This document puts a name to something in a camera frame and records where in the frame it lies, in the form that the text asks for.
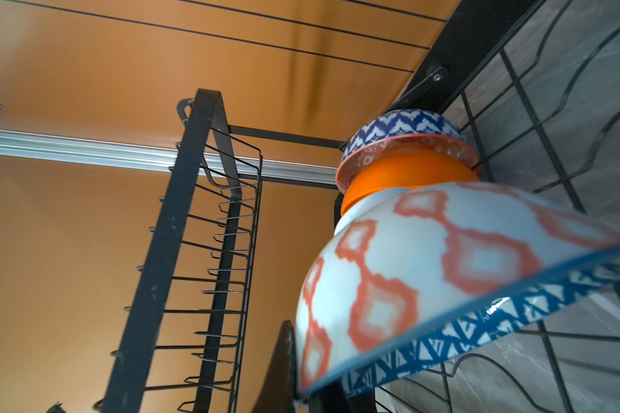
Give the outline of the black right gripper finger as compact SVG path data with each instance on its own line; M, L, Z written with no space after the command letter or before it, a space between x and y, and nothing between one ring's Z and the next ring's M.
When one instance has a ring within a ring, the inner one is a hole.
M253 413L295 412L296 335L289 320L282 323L270 365Z

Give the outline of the blue geometric patterned bowl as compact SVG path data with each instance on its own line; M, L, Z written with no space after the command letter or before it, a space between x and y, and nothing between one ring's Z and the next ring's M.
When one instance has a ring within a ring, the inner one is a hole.
M533 325L620 279L620 231L492 182L407 190L313 262L296 313L297 392L350 396Z

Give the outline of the orange plastic bowl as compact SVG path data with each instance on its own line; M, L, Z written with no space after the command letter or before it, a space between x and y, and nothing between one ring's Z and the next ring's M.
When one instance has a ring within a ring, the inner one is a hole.
M419 189L446 182L478 182L480 177L459 160L427 149L404 144L384 151L358 172L344 193L340 212L345 214L358 201L384 189Z

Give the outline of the red and blue patterned bowl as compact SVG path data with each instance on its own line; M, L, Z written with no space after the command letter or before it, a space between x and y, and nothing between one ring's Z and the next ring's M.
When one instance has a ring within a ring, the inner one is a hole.
M396 109L377 116L345 143L335 177L337 188L346 193L355 177L385 150L408 143L449 155L470 168L481 161L463 131L441 114Z

